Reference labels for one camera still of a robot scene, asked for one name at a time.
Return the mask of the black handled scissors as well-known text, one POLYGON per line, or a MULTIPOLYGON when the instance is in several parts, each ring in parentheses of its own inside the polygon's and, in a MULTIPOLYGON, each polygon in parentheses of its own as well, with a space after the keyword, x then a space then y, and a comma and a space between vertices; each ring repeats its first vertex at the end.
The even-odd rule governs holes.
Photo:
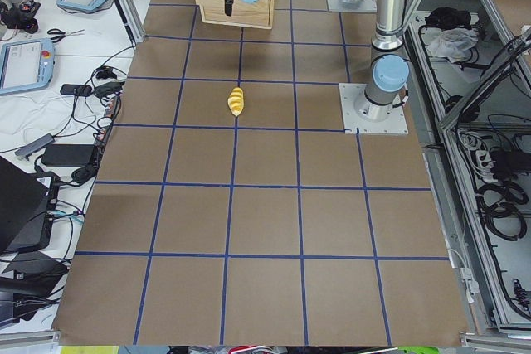
POLYGON ((46 34, 50 37, 50 40, 52 43, 58 43, 62 41, 63 39, 67 38, 68 36, 79 36, 79 35, 83 35, 84 33, 85 33, 84 29, 66 32, 59 28, 52 28, 46 32, 46 34))

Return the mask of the near blue teach pendant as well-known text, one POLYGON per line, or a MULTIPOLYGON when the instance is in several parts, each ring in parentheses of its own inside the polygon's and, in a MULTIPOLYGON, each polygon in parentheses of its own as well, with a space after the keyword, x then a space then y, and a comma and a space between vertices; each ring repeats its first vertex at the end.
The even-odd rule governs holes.
POLYGON ((48 38, 6 43, 1 49, 1 95, 46 88, 55 63, 55 45, 48 38))

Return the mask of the wooden drawer cabinet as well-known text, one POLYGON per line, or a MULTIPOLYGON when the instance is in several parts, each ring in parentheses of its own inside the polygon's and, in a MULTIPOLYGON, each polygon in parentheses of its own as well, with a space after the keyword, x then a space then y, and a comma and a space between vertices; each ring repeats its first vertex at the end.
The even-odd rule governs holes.
POLYGON ((210 24, 234 27, 271 29, 275 0, 258 0, 254 4, 234 0, 232 14, 225 14, 225 0, 195 0, 202 21, 210 24))

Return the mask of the black laptop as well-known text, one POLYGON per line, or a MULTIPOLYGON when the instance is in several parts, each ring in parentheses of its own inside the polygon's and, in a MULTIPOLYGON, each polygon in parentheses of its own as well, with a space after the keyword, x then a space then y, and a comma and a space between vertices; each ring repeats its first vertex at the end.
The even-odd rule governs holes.
POLYGON ((59 177, 26 173, 1 159, 1 253, 26 253, 49 245, 59 177))

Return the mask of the crumpled white cloth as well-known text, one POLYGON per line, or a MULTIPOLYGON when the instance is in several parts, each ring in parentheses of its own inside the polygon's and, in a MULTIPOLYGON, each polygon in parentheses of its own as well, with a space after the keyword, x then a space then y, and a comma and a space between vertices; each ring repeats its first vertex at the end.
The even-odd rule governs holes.
POLYGON ((477 31, 454 28, 437 34, 427 46, 429 56, 450 62, 465 61, 479 40, 477 31))

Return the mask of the black external drive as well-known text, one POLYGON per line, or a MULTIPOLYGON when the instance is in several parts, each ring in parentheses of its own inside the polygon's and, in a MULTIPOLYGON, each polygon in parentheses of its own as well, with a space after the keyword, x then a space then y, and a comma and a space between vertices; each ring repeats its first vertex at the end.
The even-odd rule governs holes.
POLYGON ((50 167, 76 167, 89 164, 95 146, 93 144, 50 144, 43 153, 41 162, 50 167))

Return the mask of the yellow toy croissant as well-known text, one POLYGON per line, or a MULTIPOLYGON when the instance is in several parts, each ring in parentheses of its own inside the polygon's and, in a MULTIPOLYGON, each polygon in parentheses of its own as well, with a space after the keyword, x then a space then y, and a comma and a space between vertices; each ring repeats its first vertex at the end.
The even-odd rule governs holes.
POLYGON ((227 106, 234 117, 239 117, 245 107, 244 91, 241 87, 231 90, 227 98, 227 106))

